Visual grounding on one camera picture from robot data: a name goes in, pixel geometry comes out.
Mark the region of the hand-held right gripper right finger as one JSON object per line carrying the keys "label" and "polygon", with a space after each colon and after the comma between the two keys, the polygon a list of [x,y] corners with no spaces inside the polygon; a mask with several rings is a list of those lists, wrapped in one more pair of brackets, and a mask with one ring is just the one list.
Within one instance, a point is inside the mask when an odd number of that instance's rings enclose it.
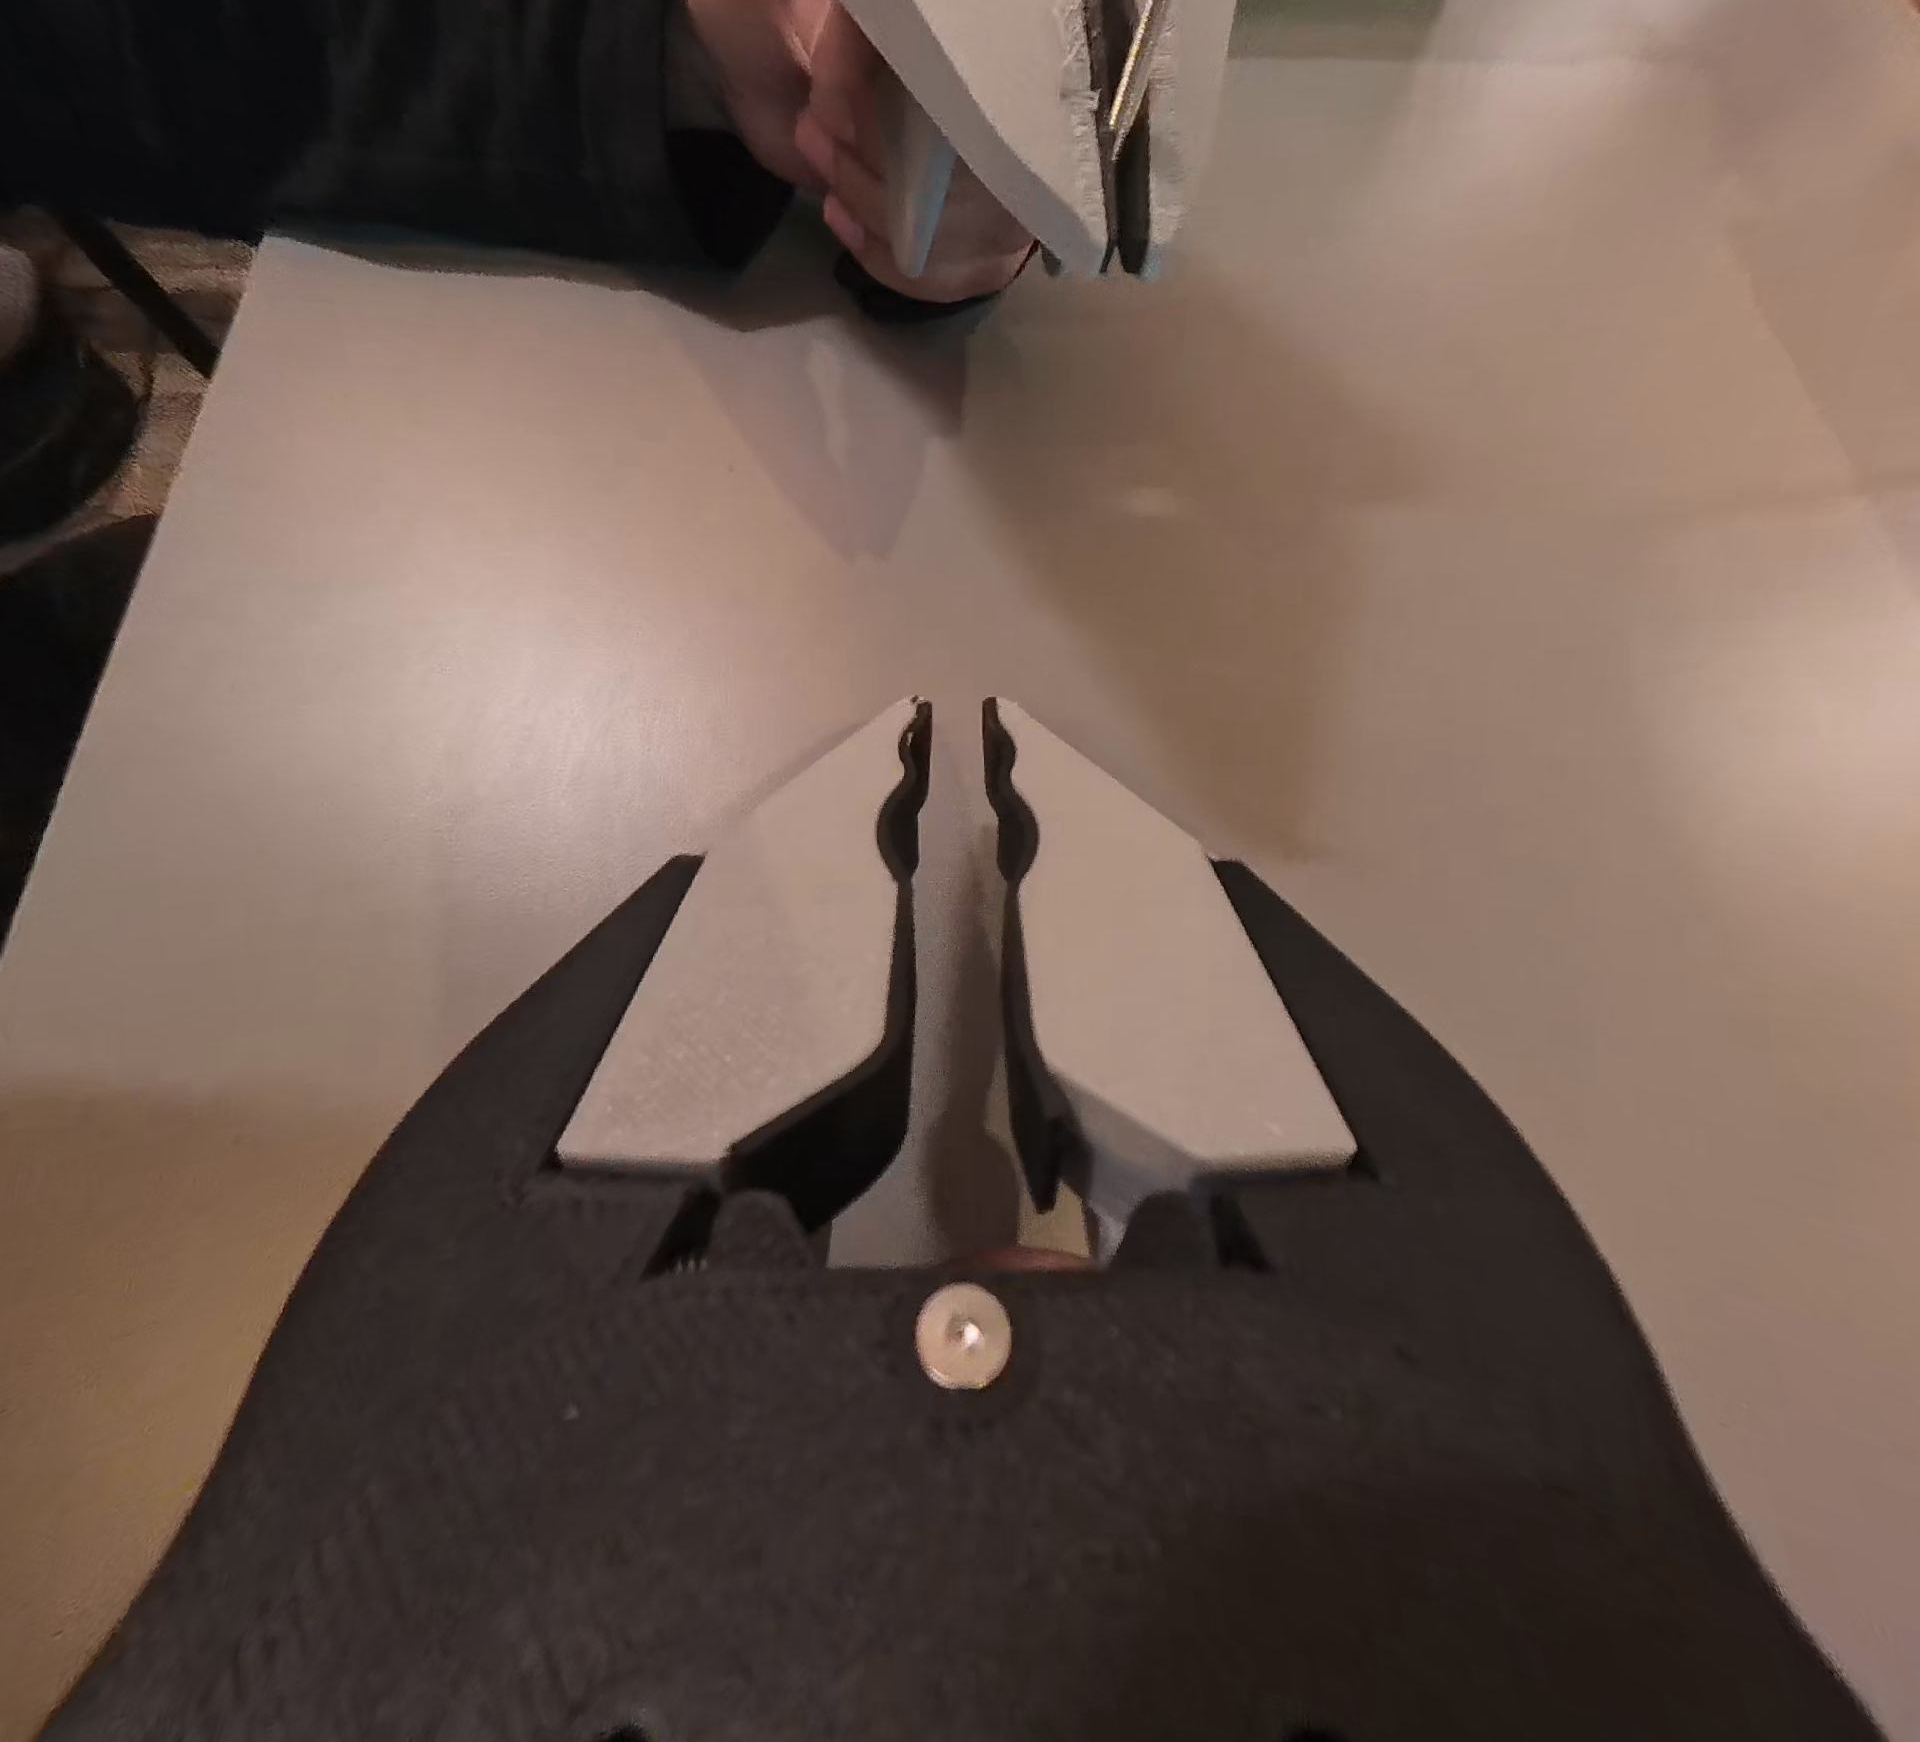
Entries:
{"label": "hand-held right gripper right finger", "polygon": [[1097,1262],[1137,1207],[1356,1161],[1288,1008],[1192,835],[1012,700],[981,706],[1003,885],[1003,1089],[1036,1212],[1069,1194]]}

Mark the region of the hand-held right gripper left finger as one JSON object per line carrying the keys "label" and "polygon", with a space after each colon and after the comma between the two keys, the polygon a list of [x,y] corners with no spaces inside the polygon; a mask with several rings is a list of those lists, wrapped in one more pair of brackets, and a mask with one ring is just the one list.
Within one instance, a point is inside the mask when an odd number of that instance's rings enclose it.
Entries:
{"label": "hand-held right gripper left finger", "polygon": [[554,1146],[567,1179],[778,1198],[830,1231],[902,1150],[931,704],[769,787],[684,894]]}

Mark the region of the long metal screw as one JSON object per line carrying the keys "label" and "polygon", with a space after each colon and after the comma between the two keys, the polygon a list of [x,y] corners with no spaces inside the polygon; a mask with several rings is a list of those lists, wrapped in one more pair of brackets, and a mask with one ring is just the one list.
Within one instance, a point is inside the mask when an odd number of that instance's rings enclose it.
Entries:
{"label": "long metal screw", "polygon": [[1157,45],[1168,25],[1172,0],[1143,0],[1137,25],[1132,30],[1122,63],[1117,71],[1113,95],[1104,120],[1106,144],[1111,155],[1121,155],[1137,126],[1146,104]]}

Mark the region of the grey desk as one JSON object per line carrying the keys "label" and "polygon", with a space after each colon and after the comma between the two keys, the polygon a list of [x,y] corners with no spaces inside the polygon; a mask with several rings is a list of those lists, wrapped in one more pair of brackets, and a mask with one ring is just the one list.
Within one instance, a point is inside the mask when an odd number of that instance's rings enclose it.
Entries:
{"label": "grey desk", "polygon": [[802,229],[732,316],[263,249],[3,953],[3,1739],[403,1106],[902,691],[955,931],[830,1260],[1012,1212],[1010,691],[1511,1113],[1916,1739],[1916,63],[1839,14],[1735,144],[1643,0],[1244,0],[1172,273],[924,341]]}

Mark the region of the person's left hand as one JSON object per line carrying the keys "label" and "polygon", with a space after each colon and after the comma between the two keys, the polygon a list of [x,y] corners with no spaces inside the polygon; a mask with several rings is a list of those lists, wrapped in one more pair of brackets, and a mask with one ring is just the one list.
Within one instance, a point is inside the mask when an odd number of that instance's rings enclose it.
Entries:
{"label": "person's left hand", "polygon": [[883,104],[898,84],[841,3],[684,0],[684,12],[738,139],[819,203],[828,231],[881,288],[970,305],[1012,284],[1034,244],[968,170],[951,174],[922,271],[896,264]]}

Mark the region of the black chair base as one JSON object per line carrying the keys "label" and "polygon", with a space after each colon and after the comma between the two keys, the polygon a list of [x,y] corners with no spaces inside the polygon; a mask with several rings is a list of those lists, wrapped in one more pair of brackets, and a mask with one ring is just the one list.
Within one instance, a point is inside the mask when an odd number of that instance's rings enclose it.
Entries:
{"label": "black chair base", "polygon": [[3,575],[92,529],[154,516],[206,375],[58,220],[5,211]]}

